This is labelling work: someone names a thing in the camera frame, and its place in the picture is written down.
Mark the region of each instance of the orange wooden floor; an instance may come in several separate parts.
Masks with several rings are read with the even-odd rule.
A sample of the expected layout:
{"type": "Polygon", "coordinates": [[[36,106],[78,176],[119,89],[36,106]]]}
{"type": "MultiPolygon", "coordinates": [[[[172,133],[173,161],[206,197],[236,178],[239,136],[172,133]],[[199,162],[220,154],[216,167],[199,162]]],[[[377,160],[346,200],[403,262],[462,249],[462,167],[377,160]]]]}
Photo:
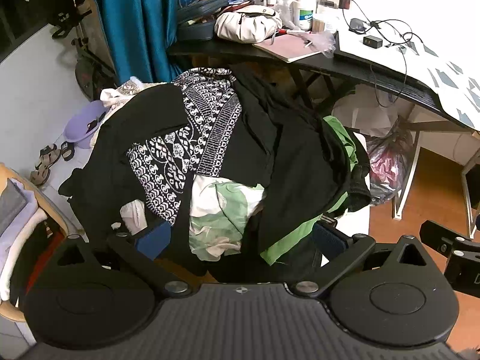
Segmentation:
{"type": "MultiPolygon", "coordinates": [[[[466,234],[461,169],[459,164],[421,149],[402,220],[392,219],[390,203],[374,207],[370,212],[370,235],[377,242],[396,242],[403,234],[418,236],[420,225],[427,219],[466,234]]],[[[428,247],[426,249],[444,271],[446,258],[428,247]]],[[[461,293],[457,293],[457,297],[460,315],[448,343],[457,351],[480,346],[480,299],[461,293]]]]}

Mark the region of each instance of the book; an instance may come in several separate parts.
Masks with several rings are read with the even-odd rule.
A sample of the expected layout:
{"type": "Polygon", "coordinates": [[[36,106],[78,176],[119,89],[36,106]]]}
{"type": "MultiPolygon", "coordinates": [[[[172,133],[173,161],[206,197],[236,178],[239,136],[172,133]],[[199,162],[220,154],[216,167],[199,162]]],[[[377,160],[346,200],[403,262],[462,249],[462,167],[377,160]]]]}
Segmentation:
{"type": "Polygon", "coordinates": [[[254,46],[288,63],[321,53],[313,44],[305,47],[304,38],[290,34],[276,36],[273,44],[272,39],[266,39],[254,46]]]}

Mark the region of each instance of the black box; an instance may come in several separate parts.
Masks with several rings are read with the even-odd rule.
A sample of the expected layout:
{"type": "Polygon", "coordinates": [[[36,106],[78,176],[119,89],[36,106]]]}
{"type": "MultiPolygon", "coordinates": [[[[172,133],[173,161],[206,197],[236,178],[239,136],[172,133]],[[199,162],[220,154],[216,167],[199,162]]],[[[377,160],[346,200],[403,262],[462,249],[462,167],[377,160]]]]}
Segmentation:
{"type": "Polygon", "coordinates": [[[376,36],[368,35],[363,37],[363,44],[374,49],[378,49],[379,47],[381,47],[382,43],[383,40],[377,38],[376,36]]]}

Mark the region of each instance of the white pouch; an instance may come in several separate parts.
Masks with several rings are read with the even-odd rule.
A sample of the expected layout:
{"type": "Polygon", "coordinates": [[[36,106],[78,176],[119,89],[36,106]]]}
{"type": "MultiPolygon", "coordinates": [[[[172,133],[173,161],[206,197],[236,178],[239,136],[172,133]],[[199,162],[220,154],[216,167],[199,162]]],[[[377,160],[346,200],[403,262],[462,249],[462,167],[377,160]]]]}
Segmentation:
{"type": "Polygon", "coordinates": [[[282,28],[278,12],[263,5],[249,5],[222,13],[215,23],[219,38],[239,43],[259,43],[282,28]]]}

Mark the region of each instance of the metal screw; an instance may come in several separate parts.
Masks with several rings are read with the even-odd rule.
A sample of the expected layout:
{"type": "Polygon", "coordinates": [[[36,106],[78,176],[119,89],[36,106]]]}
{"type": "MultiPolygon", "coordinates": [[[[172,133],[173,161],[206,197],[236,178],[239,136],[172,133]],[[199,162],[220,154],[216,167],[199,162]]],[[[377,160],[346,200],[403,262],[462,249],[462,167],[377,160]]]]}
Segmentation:
{"type": "Polygon", "coordinates": [[[313,281],[301,281],[297,283],[295,288],[298,292],[303,292],[304,294],[311,294],[312,292],[318,291],[318,284],[313,281]]]}
{"type": "Polygon", "coordinates": [[[188,290],[188,284],[183,281],[169,281],[165,284],[165,290],[171,292],[172,294],[181,294],[188,290]]]}

